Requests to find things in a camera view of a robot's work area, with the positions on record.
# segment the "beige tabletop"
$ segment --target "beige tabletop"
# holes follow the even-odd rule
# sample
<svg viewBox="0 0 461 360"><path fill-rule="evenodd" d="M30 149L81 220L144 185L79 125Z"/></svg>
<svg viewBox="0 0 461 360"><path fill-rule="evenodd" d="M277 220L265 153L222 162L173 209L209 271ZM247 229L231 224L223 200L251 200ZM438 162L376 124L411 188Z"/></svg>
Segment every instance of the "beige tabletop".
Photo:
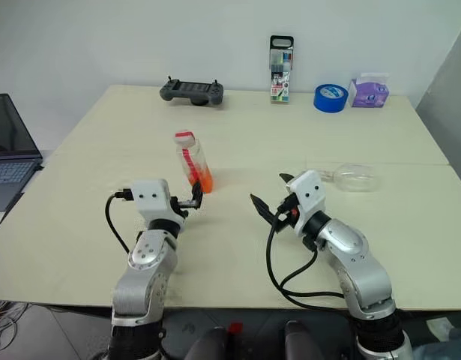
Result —
<svg viewBox="0 0 461 360"><path fill-rule="evenodd" d="M103 216L106 198L135 179L156 177L186 197L190 186L172 133L189 128L202 141L215 190L178 238L168 306L291 308L266 274L269 226L249 193L275 206L286 195L279 172L351 161L374 163L382 184L372 193L328 184L327 213L367 236L391 277L397 306L461 308L461 182L408 101L391 97L383 109L328 115L312 108L308 94L294 99L271 106L266 93L228 91L223 108L194 107L163 102L155 88L111 87L1 225L0 299L110 305L126 259ZM143 223L134 204L115 202L111 214L131 246ZM285 230L275 240L277 277L309 256ZM290 286L338 291L324 254ZM331 298L311 303L344 306Z"/></svg>

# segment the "orange liquid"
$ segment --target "orange liquid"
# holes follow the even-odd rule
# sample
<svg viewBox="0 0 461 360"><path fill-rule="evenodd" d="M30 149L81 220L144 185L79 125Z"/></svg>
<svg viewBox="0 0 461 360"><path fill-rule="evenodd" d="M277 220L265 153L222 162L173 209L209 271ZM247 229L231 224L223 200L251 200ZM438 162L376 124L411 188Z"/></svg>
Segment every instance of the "orange liquid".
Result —
<svg viewBox="0 0 461 360"><path fill-rule="evenodd" d="M212 178L212 174L210 174L210 170L208 167L205 168L205 170L198 171L199 174L199 180L200 180L200 186L202 186L202 191L206 194L209 194L212 192L212 188L214 187L214 178ZM192 178L190 179L190 184L193 186L196 181Z"/></svg>

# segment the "red object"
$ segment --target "red object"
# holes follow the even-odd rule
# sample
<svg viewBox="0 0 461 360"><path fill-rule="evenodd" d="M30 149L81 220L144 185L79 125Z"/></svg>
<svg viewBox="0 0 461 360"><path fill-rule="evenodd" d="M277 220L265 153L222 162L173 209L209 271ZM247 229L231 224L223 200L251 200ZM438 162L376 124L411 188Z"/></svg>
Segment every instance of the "red object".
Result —
<svg viewBox="0 0 461 360"><path fill-rule="evenodd" d="M182 131L181 133L176 133L175 137L193 137L193 138L195 138L192 131Z"/></svg>
<svg viewBox="0 0 461 360"><path fill-rule="evenodd" d="M240 334L244 329L244 324L242 322L233 322L229 326L228 332L232 335Z"/></svg>
<svg viewBox="0 0 461 360"><path fill-rule="evenodd" d="M182 154L184 156L185 162L187 163L189 169L190 169L190 174L193 177L193 180L197 182L199 180L199 174L197 172L197 169L195 168L195 164L192 161L192 157L190 156L190 153L188 151L188 148L183 148L182 149Z"/></svg>

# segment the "marker set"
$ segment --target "marker set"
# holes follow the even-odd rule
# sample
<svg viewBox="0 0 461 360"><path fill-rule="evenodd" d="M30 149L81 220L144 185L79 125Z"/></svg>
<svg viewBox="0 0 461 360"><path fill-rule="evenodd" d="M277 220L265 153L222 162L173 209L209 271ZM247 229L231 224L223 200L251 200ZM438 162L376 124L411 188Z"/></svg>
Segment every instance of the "marker set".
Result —
<svg viewBox="0 0 461 360"><path fill-rule="evenodd" d="M270 38L271 101L289 102L290 72L293 66L293 37Z"/></svg>

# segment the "laptop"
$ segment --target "laptop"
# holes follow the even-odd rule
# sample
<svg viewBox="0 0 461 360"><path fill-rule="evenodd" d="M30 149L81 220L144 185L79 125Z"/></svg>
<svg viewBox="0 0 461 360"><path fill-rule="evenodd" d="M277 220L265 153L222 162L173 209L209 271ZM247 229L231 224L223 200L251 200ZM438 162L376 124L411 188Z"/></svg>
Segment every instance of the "laptop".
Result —
<svg viewBox="0 0 461 360"><path fill-rule="evenodd" d="M0 212L40 169L42 154L8 94L0 94Z"/></svg>

